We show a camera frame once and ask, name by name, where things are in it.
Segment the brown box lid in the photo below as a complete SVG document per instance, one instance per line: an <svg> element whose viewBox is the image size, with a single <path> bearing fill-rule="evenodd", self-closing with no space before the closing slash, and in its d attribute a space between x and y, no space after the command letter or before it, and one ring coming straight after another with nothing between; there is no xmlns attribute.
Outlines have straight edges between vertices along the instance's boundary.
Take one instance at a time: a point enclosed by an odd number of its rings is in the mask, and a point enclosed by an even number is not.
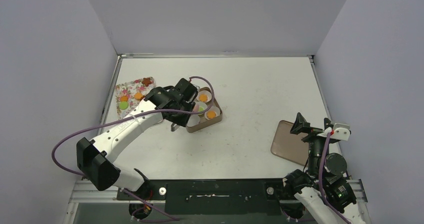
<svg viewBox="0 0 424 224"><path fill-rule="evenodd" d="M309 145L302 141L305 133L291 134L293 123L279 121L276 132L271 143L270 151L273 155L290 162L304 165L308 159Z"/></svg>

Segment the orange flower cookie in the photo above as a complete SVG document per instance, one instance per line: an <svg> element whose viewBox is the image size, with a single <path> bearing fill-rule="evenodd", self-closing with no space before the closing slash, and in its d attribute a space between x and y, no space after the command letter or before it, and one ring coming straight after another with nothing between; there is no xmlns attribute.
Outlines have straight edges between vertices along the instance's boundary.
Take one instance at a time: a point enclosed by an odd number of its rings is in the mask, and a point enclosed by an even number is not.
<svg viewBox="0 0 424 224"><path fill-rule="evenodd" d="M206 118L207 118L208 120L213 119L213 118L215 118L216 116L217 116L217 113L216 113L215 111L208 111L208 112L206 113Z"/></svg>

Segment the orange round cookie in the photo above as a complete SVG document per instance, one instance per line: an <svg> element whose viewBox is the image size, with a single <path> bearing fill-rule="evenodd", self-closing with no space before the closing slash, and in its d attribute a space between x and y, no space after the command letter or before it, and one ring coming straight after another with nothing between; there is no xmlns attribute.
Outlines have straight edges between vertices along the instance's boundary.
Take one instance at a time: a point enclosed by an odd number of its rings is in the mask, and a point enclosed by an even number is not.
<svg viewBox="0 0 424 224"><path fill-rule="evenodd" d="M200 102L207 103L207 102L209 101L209 97L208 97L206 94L200 94L200 95L198 96L198 100L199 100Z"/></svg>

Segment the pink cat paw tongs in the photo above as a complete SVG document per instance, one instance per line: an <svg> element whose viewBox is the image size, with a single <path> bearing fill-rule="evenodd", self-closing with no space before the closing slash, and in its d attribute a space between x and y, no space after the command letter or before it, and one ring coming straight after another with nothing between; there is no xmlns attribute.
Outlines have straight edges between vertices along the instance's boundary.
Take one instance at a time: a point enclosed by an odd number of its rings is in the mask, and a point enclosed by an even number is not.
<svg viewBox="0 0 424 224"><path fill-rule="evenodd" d="M168 121L171 122L170 130L172 132L176 131L179 127L186 127L191 115L196 115L197 111L195 108L195 103L193 104L184 104L177 109L177 113L171 113L171 115L167 118Z"/></svg>

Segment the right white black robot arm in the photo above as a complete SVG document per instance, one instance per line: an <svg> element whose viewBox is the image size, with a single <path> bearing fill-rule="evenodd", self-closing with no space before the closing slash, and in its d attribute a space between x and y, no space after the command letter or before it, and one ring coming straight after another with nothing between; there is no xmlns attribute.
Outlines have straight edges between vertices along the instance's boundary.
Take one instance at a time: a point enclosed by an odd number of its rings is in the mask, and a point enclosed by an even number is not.
<svg viewBox="0 0 424 224"><path fill-rule="evenodd" d="M295 170L283 178L283 195L297 201L280 204L288 219L302 221L309 213L318 224L363 224L354 190L347 180L347 162L341 154L331 153L330 144L347 141L350 126L324 119L324 127L313 127L297 113L290 133L308 144L305 170Z"/></svg>

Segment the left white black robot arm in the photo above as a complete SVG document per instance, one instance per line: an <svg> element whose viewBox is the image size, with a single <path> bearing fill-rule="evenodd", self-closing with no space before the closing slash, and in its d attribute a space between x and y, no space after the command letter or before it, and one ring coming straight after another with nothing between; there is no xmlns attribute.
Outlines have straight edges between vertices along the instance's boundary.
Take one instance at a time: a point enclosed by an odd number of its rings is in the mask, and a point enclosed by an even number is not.
<svg viewBox="0 0 424 224"><path fill-rule="evenodd" d="M175 86L153 88L120 123L91 140L77 142L78 168L99 191L115 186L129 190L137 199L145 198L150 191L148 178L136 168L119 167L115 161L138 136L162 120L185 127L198 92L184 78Z"/></svg>

